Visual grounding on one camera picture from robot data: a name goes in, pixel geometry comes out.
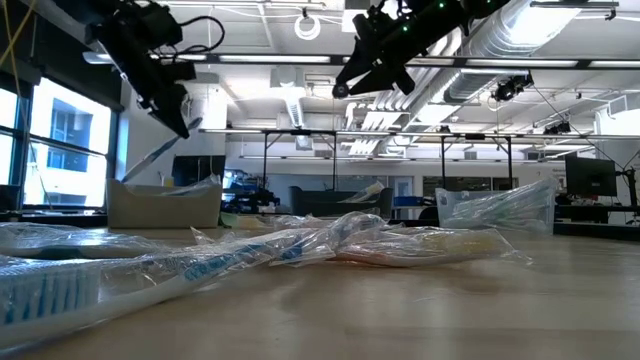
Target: plastic-wrapped toothbrush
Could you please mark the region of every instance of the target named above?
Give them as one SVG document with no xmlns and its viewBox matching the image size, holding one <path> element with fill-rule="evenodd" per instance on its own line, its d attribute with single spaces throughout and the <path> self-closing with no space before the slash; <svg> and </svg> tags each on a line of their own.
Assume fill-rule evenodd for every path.
<svg viewBox="0 0 640 360">
<path fill-rule="evenodd" d="M 73 331 L 270 261 L 313 231 L 284 230 L 127 260 L 41 261 L 0 271 L 0 348 Z"/>
</svg>

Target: yellow cable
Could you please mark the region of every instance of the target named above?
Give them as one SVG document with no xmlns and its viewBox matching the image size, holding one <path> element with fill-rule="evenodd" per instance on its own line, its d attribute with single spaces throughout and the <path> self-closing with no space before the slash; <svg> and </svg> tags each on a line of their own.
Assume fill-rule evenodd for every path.
<svg viewBox="0 0 640 360">
<path fill-rule="evenodd" d="M 6 29 L 7 29 L 7 40 L 11 41 L 11 25 L 9 24 L 9 10 L 7 9 L 7 3 L 5 2 L 5 6 L 4 6 L 4 21 L 6 23 Z M 16 66 L 16 57 L 15 54 L 13 53 L 13 47 L 12 45 L 9 45 L 9 48 L 7 49 L 10 56 L 11 56 L 11 67 L 13 69 L 13 78 L 16 81 L 16 91 L 18 92 L 18 97 L 22 98 L 22 92 L 20 91 L 20 78 L 18 77 L 18 68 Z M 31 141 L 29 140 L 29 131 L 27 130 L 27 122 L 24 119 L 24 114 L 26 112 L 26 110 L 24 109 L 24 102 L 22 102 L 20 100 L 20 105 L 21 105 L 21 109 L 19 109 L 20 111 L 20 116 L 23 117 L 23 124 L 24 124 L 24 133 L 23 133 L 23 138 L 25 143 L 27 144 L 27 146 L 31 147 L 31 156 L 35 157 L 35 151 L 33 149 L 33 144 L 31 144 Z M 44 180 L 42 179 L 42 175 L 40 174 L 40 171 L 38 170 L 38 165 L 36 164 L 36 172 L 38 173 L 38 177 L 40 178 L 40 186 L 42 186 L 42 190 L 44 191 L 45 197 L 47 198 L 47 202 L 49 203 L 49 209 L 53 210 L 53 204 L 51 203 L 51 198 L 49 197 L 49 192 L 47 191 L 47 189 L 44 186 Z"/>
<path fill-rule="evenodd" d="M 4 1 L 5 12 L 8 11 L 7 10 L 7 6 L 9 4 L 7 3 L 7 1 L 8 0 Z M 13 35 L 13 37 L 9 41 L 9 46 L 7 47 L 7 49 L 2 54 L 2 57 L 0 57 L 0 68 L 2 67 L 2 64 L 4 64 L 4 61 L 7 59 L 7 56 L 9 55 L 9 53 L 13 52 L 13 46 L 16 44 L 16 41 L 18 41 L 18 38 L 20 37 L 20 33 L 22 33 L 22 29 L 24 29 L 24 26 L 29 21 L 29 17 L 31 16 L 31 13 L 33 12 L 33 9 L 34 9 L 34 7 L 36 5 L 36 2 L 38 2 L 38 0 L 31 0 L 31 4 L 29 5 L 29 10 L 27 10 L 27 14 L 24 16 L 24 19 L 22 19 L 22 22 L 20 23 L 20 26 L 18 26 L 18 29 L 16 30 L 16 33 Z"/>
</svg>

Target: computer monitor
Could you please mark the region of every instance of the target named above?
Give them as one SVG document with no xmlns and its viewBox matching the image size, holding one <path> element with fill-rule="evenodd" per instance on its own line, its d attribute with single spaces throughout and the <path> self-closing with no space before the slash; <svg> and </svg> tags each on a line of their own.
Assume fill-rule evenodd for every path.
<svg viewBox="0 0 640 360">
<path fill-rule="evenodd" d="M 618 196 L 616 166 L 610 160 L 565 157 L 567 194 Z"/>
</svg>

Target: desk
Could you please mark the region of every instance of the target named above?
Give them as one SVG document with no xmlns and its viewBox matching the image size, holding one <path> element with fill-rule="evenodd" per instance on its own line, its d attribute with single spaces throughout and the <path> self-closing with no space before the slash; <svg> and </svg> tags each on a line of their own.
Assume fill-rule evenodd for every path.
<svg viewBox="0 0 640 360">
<path fill-rule="evenodd" d="M 638 358 L 640 247 L 505 236 L 535 264 L 264 267 L 5 355 L 37 360 Z"/>
<path fill-rule="evenodd" d="M 588 220 L 607 224 L 611 212 L 640 212 L 640 206 L 609 205 L 556 205 L 555 218 L 571 218 L 572 221 Z"/>
<path fill-rule="evenodd" d="M 401 219 L 402 216 L 400 215 L 400 211 L 401 210 L 424 210 L 426 208 L 428 208 L 429 206 L 427 205 L 421 205 L 421 206 L 393 206 L 391 208 L 391 218 L 392 219 Z"/>
</svg>

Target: cardboard box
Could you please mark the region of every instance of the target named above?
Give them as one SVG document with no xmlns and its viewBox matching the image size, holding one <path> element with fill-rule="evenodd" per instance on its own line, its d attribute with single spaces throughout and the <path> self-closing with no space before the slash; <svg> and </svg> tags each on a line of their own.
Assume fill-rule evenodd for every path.
<svg viewBox="0 0 640 360">
<path fill-rule="evenodd" d="M 215 228 L 218 225 L 222 186 L 196 195 L 160 195 L 180 188 L 127 186 L 117 180 L 107 184 L 110 228 L 179 229 Z"/>
</svg>

